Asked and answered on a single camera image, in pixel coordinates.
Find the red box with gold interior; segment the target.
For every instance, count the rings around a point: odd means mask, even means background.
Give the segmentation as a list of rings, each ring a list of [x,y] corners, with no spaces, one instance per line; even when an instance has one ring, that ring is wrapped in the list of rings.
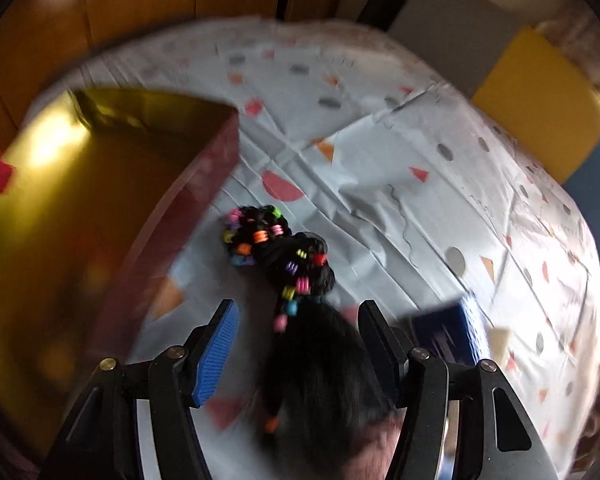
[[[0,405],[58,405],[84,363],[124,356],[238,159],[230,104],[91,87],[54,99],[4,156]]]

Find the black wig with colourful beads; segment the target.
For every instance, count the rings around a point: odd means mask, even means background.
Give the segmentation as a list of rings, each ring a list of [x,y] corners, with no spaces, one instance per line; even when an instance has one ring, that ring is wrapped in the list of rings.
[[[275,292],[272,333],[257,376],[268,443],[288,416],[309,456],[346,460],[394,405],[382,391],[358,330],[326,299],[336,285],[326,240],[291,231],[273,205],[242,206],[225,220],[236,266],[255,266]]]

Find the grey yellow blue headboard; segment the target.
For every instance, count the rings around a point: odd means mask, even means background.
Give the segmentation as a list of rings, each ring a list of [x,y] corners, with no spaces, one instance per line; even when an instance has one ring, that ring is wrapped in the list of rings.
[[[389,28],[519,141],[577,203],[600,256],[600,94],[488,0],[407,0]]]

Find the blue tissue packet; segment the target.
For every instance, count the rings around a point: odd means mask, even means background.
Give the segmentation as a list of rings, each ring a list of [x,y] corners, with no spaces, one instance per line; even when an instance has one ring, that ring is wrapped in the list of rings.
[[[411,318],[419,347],[449,363],[475,366],[490,359],[482,313],[473,294],[465,294],[442,306]]]

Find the patterned white bed sheet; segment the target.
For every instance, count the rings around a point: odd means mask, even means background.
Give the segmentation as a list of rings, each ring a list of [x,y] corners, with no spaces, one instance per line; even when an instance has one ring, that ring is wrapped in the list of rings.
[[[170,269],[184,302],[146,322],[152,358],[224,298],[240,329],[210,403],[194,411],[217,479],[301,478],[271,463],[251,413],[272,299],[221,246],[242,205],[277,206],[321,235],[348,318],[364,300],[402,320],[472,292],[508,333],[498,365],[560,478],[570,473],[600,377],[600,260],[576,203],[521,145],[424,62],[379,32],[338,22],[193,22],[94,56],[30,106],[86,86],[166,89],[238,109],[239,160]]]

